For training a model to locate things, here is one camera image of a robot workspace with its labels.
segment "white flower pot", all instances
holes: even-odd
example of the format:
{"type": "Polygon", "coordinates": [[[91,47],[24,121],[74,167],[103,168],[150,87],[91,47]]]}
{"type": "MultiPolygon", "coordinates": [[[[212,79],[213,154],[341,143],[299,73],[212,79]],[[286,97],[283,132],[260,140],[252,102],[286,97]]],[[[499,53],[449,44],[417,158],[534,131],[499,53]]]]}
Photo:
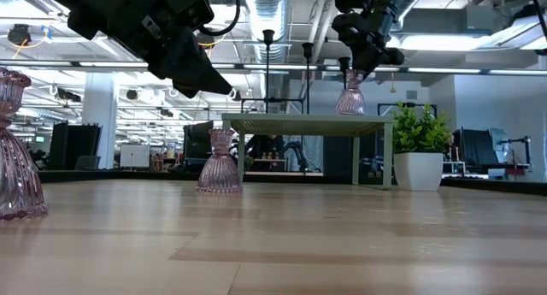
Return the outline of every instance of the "white flower pot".
{"type": "Polygon", "coordinates": [[[400,189],[435,192],[443,179],[442,153],[403,153],[393,157],[400,189]]]}

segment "potted plant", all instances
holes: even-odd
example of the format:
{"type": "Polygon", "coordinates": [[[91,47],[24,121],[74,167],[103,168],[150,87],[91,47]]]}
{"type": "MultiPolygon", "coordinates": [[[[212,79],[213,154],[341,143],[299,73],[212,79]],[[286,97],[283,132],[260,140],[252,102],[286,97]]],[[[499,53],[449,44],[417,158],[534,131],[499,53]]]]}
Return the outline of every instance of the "potted plant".
{"type": "Polygon", "coordinates": [[[393,150],[399,188],[437,191],[443,177],[443,153],[450,146],[446,117],[433,117],[429,105],[422,117],[416,117],[414,108],[400,102],[398,106],[399,112],[393,111],[393,150]]]}

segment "ribbed glass vase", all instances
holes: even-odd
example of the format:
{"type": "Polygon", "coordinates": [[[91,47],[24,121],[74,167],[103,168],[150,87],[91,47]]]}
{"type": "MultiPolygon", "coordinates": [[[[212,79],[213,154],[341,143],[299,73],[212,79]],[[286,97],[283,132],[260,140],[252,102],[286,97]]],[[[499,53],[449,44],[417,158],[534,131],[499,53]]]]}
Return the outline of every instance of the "ribbed glass vase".
{"type": "Polygon", "coordinates": [[[203,166],[196,192],[222,194],[243,191],[239,181],[238,167],[229,154],[233,134],[234,131],[231,129],[209,130],[213,155],[203,166]]]}
{"type": "Polygon", "coordinates": [[[363,115],[365,110],[365,98],[361,94],[360,86],[365,72],[355,69],[348,70],[346,80],[347,89],[336,104],[336,113],[341,115],[363,115]]]}
{"type": "Polygon", "coordinates": [[[0,220],[47,213],[37,169],[25,146],[7,127],[31,85],[24,74],[0,68],[0,220]]]}

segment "desk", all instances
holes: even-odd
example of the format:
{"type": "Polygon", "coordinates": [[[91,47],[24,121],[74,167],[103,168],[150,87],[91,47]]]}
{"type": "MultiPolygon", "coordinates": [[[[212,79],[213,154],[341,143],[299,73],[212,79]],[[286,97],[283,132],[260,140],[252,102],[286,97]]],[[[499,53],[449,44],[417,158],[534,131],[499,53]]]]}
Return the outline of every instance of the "desk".
{"type": "MultiPolygon", "coordinates": [[[[383,187],[391,187],[393,158],[393,119],[363,115],[264,115],[222,114],[222,127],[239,133],[239,153],[245,151],[245,134],[289,136],[353,137],[353,175],[351,181],[359,184],[359,138],[384,128],[383,187]]],[[[238,160],[239,178],[243,179],[244,160],[238,160]]]]}

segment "pillar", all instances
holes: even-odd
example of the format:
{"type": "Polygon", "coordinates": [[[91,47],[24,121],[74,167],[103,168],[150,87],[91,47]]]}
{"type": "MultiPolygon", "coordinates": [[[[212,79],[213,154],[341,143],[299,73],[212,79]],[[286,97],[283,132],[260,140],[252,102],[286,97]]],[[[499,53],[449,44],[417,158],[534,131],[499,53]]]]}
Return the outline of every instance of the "pillar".
{"type": "Polygon", "coordinates": [[[97,156],[101,157],[99,168],[114,166],[116,142],[116,115],[119,89],[112,73],[87,73],[85,75],[84,111],[82,124],[97,123],[101,138],[97,156]]]}
{"type": "MultiPolygon", "coordinates": [[[[541,70],[547,70],[547,56],[538,56],[538,66],[541,70]]],[[[540,92],[543,93],[544,99],[547,99],[547,78],[542,77],[539,83],[540,92]]],[[[538,140],[540,143],[540,153],[543,154],[539,161],[540,161],[540,169],[539,172],[543,171],[543,182],[547,182],[547,109],[543,109],[543,112],[541,113],[542,119],[541,119],[541,128],[539,131],[541,132],[541,139],[538,140]]]]}

